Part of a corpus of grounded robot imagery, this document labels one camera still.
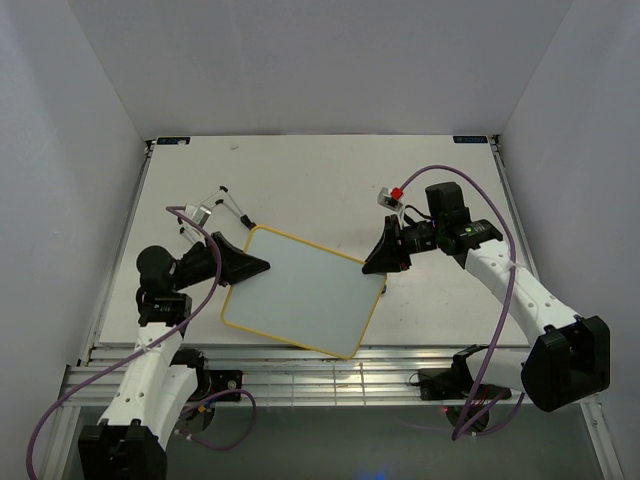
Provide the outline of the yellow framed whiteboard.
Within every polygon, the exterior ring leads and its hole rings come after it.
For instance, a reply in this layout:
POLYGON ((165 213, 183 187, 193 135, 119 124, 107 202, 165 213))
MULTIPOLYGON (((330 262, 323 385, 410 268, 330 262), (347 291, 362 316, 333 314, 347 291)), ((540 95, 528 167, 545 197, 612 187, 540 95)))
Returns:
POLYGON ((386 285, 364 262, 277 231, 254 228, 245 252, 271 268, 232 286, 221 309, 232 328, 340 359, 357 353, 386 285))

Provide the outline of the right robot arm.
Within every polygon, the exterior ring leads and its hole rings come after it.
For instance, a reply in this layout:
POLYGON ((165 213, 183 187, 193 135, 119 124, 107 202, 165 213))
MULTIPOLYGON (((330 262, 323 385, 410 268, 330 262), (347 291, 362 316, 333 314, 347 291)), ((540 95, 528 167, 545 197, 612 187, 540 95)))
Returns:
POLYGON ((455 182, 425 190, 429 215, 404 220, 399 189, 382 189, 390 210, 381 238, 368 255, 365 275, 399 273, 414 254, 439 250, 452 257, 507 307, 524 333, 527 355, 472 345, 453 357, 451 367, 428 381, 437 396, 474 397, 487 385, 525 393, 539 409, 552 412, 606 390, 610 385, 610 329, 598 316, 583 317, 549 292, 510 257, 508 243, 489 221, 474 221, 455 182))

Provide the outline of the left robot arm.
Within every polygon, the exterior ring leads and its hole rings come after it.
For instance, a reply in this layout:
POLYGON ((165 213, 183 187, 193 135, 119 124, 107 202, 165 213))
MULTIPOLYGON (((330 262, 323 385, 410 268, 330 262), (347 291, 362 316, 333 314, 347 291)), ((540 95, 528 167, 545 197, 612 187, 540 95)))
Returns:
POLYGON ((87 479, 164 479, 167 443, 182 416, 193 418, 219 400, 249 398, 207 371, 201 352, 182 341, 192 300, 185 289, 209 279, 235 285, 269 270, 267 261, 216 232, 181 258, 157 245, 136 260, 139 313, 135 357, 98 422, 82 428, 78 450, 87 479))

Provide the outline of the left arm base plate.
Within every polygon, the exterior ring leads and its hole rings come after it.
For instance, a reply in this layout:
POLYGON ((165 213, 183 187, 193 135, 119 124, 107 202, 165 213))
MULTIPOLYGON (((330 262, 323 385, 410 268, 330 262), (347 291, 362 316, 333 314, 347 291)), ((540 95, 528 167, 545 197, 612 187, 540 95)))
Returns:
POLYGON ((204 397, 227 390, 241 389, 243 377, 244 373, 241 370, 205 370, 204 397))

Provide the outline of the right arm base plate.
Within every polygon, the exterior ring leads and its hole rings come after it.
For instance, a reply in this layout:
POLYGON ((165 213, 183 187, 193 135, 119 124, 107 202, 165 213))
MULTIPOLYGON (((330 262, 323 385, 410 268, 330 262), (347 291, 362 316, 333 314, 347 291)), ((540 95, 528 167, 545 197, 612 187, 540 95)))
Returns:
MULTIPOLYGON (((461 373, 457 369, 419 369, 410 375, 408 385, 420 390, 422 400, 467 399, 474 383, 468 373, 461 373)), ((500 393, 506 399, 512 397, 509 389, 493 384, 481 384, 473 397, 475 404, 490 401, 500 393)))

